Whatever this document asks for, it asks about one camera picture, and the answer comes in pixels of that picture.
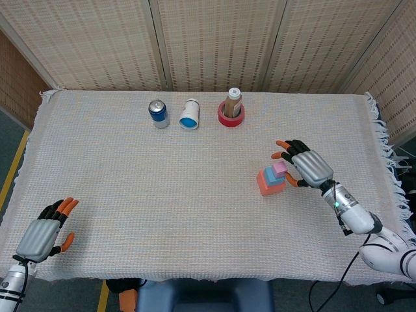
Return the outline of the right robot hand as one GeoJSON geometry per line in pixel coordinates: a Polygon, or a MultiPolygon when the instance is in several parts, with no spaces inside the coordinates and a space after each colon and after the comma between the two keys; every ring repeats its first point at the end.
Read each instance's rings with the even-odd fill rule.
{"type": "Polygon", "coordinates": [[[322,190],[332,185],[333,170],[328,163],[314,150],[301,140],[277,140],[276,145],[284,151],[277,151],[271,155],[272,159],[284,159],[301,175],[295,179],[290,173],[285,173],[286,180],[293,187],[311,187],[322,190]]]}

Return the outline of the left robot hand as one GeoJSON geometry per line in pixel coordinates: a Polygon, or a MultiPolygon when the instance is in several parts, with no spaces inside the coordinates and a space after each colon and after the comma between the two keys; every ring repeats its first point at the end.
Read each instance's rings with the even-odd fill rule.
{"type": "Polygon", "coordinates": [[[29,224],[12,257],[21,263],[41,263],[48,257],[65,252],[72,245],[75,233],[69,233],[62,244],[56,245],[55,241],[78,203],[78,200],[69,197],[45,207],[38,218],[29,224]]]}

